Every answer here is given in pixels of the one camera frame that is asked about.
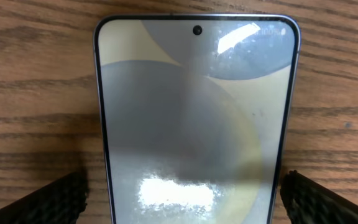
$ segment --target wooden table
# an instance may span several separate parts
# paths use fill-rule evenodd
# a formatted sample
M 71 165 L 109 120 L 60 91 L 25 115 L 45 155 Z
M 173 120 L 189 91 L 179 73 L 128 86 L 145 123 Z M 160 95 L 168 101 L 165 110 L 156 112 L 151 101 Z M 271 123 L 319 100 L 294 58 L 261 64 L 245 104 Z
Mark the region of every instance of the wooden table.
M 281 13 L 303 34 L 284 165 L 358 204 L 358 0 L 0 0 L 0 208 L 84 164 L 110 223 L 92 33 L 103 16 Z M 289 223 L 281 199 L 274 223 Z

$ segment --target glossy phone screen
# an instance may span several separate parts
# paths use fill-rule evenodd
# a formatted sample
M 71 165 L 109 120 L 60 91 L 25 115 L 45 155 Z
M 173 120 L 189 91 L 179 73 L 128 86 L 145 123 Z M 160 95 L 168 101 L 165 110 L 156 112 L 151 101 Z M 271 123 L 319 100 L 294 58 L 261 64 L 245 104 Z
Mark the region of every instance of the glossy phone screen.
M 114 221 L 269 222 L 298 44 L 280 16 L 100 24 Z

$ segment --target smartphone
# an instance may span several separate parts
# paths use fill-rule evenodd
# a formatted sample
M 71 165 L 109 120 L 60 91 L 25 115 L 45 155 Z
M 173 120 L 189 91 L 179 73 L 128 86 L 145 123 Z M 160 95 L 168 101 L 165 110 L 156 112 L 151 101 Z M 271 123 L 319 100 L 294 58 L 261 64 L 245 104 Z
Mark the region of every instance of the smartphone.
M 299 49 L 281 15 L 103 19 L 94 54 L 113 223 L 270 223 Z

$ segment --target wood grain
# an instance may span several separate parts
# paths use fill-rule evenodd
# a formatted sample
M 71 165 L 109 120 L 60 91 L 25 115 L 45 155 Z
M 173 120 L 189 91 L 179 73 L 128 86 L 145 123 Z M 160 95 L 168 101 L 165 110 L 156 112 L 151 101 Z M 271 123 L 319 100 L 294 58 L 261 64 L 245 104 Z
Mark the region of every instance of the wood grain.
M 92 31 L 108 14 L 149 12 L 294 17 L 303 45 L 283 163 L 358 204 L 358 0 L 0 0 L 0 208 L 85 165 L 78 223 L 110 223 Z

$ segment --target phone frame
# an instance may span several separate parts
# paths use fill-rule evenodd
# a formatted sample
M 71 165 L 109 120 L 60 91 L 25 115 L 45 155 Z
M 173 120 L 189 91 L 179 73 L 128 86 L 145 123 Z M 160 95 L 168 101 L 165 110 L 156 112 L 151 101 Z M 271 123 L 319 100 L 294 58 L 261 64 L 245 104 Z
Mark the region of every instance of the phone frame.
M 275 166 L 275 173 L 272 185 L 272 193 L 270 196 L 270 205 L 268 209 L 267 224 L 272 222 L 273 217 L 273 206 L 275 202 L 275 196 L 277 192 L 278 178 L 280 175 L 281 160 L 283 156 L 283 148 L 285 145 L 286 131 L 288 125 L 288 117 L 290 115 L 290 105 L 293 94 L 293 87 L 295 84 L 296 68 L 298 66 L 299 51 L 301 45 L 301 32 L 299 25 L 294 19 L 285 15 L 279 14 L 129 14 L 129 15 L 111 15 L 100 20 L 96 26 L 93 33 L 93 52 L 95 59 L 96 67 L 96 81 L 98 87 L 98 96 L 99 96 L 99 112 L 100 112 L 100 123 L 103 137 L 103 151 L 104 151 L 104 161 L 106 165 L 106 178 L 108 184 L 108 193 L 109 193 L 109 202 L 110 202 L 110 212 L 111 220 L 113 224 L 123 224 L 116 223 L 116 213 L 114 208 L 114 197 L 112 189 L 112 177 L 110 169 L 110 157 L 109 157 L 109 148 L 108 148 L 108 138 L 107 138 L 107 127 L 106 127 L 106 118 L 104 112 L 104 99 L 103 99 L 103 86 L 101 78 L 101 66 L 99 58 L 99 32 L 105 23 L 117 19 L 125 20 L 212 20 L 212 21 L 282 21 L 288 24 L 295 35 L 295 46 L 292 55 L 291 69 L 290 69 L 290 80 L 288 82 L 287 97 L 285 100 L 285 110 L 283 115 L 283 124 L 280 134 L 280 143 L 278 146 L 277 160 Z

